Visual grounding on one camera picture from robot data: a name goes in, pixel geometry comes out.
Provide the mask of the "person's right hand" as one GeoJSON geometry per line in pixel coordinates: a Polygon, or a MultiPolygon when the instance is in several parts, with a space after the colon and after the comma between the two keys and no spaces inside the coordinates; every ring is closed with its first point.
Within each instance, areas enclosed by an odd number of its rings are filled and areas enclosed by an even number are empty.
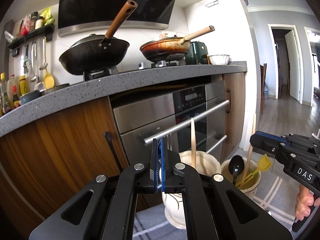
{"type": "Polygon", "coordinates": [[[295,217],[302,221],[311,213],[311,207],[319,206],[319,197],[314,198],[309,189],[302,184],[299,186],[299,193],[296,196],[295,217]]]}

